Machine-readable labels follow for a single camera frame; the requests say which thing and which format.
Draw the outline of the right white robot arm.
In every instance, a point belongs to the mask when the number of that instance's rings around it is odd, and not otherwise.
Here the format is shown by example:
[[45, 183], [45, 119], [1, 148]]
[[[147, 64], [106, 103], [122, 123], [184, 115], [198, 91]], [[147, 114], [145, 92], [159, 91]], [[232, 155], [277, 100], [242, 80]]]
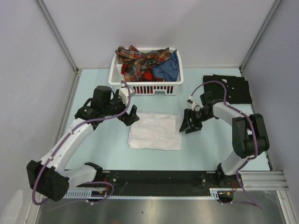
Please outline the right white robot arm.
[[232, 127], [233, 151], [211, 176], [214, 185], [228, 188], [241, 180], [239, 172], [249, 161], [269, 150], [264, 119], [259, 113], [247, 115], [222, 99], [215, 99], [211, 92], [203, 93], [200, 99], [201, 105], [189, 97], [191, 108], [184, 110], [179, 131], [186, 134], [200, 131], [202, 123], [212, 118], [221, 119]]

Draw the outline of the white long sleeve shirt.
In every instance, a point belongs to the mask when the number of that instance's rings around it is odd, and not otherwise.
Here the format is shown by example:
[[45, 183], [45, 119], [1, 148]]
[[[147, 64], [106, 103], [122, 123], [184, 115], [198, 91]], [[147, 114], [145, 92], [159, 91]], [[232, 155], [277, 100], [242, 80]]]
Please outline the white long sleeve shirt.
[[139, 121], [130, 126], [131, 149], [181, 150], [180, 117], [170, 114], [138, 113]]

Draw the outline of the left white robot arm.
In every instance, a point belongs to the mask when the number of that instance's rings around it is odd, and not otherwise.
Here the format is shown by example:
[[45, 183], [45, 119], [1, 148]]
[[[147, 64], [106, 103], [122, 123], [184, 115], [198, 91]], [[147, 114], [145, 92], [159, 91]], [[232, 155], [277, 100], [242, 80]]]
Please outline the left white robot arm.
[[39, 161], [28, 163], [26, 169], [35, 205], [42, 205], [48, 199], [58, 202], [69, 188], [80, 185], [109, 185], [99, 165], [86, 162], [75, 169], [66, 166], [79, 146], [105, 120], [118, 119], [125, 126], [139, 120], [136, 105], [130, 104], [134, 95], [134, 88], [124, 81], [116, 91], [104, 85], [94, 89], [93, 96], [77, 110], [71, 126], [56, 145]]

